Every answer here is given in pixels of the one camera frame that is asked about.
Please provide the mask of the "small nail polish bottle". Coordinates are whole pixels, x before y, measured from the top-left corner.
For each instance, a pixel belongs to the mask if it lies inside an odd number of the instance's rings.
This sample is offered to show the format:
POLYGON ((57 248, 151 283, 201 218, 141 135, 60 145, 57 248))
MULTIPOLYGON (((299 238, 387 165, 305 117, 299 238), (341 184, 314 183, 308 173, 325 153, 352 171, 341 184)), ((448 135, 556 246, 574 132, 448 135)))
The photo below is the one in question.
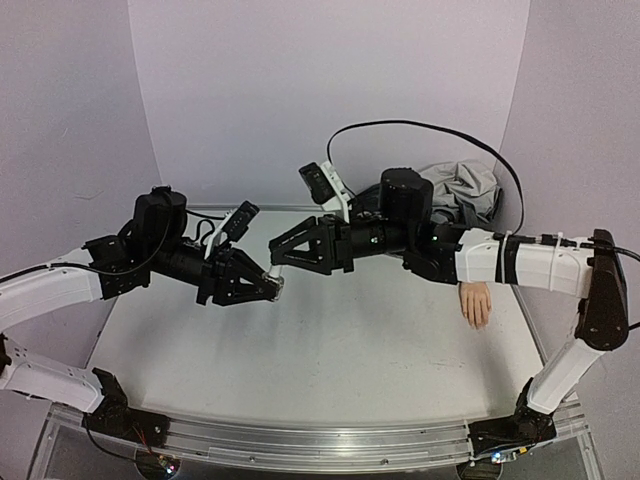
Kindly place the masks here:
POLYGON ((284 278, 282 276, 278 276, 278 277, 268 276, 267 282, 272 290, 269 300, 271 302, 278 301, 284 289, 284 284, 285 284, 284 278))

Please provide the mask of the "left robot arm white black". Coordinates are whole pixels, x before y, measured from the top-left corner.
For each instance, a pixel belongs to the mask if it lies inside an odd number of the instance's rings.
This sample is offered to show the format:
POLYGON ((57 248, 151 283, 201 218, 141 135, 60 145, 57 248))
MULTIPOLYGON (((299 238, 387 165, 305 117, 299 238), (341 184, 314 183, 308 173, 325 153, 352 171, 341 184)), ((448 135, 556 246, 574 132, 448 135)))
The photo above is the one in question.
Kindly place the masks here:
MULTIPOLYGON (((280 268, 264 270, 235 246, 258 212, 256 205, 243 202, 202 243, 184 234, 186 197, 168 186, 155 187, 136 199, 132 218, 117 234, 3 277, 1 329, 146 288, 154 273, 195 287, 199 305, 275 301, 284 285, 280 268)), ((135 426, 128 398, 113 374, 31 353, 7 337, 1 339, 1 387, 95 415, 116 437, 128 435, 135 426)))

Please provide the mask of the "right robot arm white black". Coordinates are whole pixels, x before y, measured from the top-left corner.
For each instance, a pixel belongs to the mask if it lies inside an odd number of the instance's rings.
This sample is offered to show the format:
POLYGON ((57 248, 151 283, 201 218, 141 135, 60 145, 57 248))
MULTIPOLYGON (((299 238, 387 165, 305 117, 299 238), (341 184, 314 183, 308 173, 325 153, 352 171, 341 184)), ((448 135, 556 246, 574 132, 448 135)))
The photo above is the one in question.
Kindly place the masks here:
POLYGON ((323 215, 271 240, 275 265, 329 275, 351 272, 358 258, 397 254, 404 269, 435 283, 494 282, 578 299, 571 338, 528 380, 514 412, 470 425, 475 457, 498 461, 502 454, 552 440, 553 416, 562 400, 604 353, 626 342, 627 286, 608 231, 572 239, 436 224, 433 186, 409 168, 384 171, 377 212, 359 218, 350 212, 347 190, 330 164, 312 163, 300 174, 323 215))

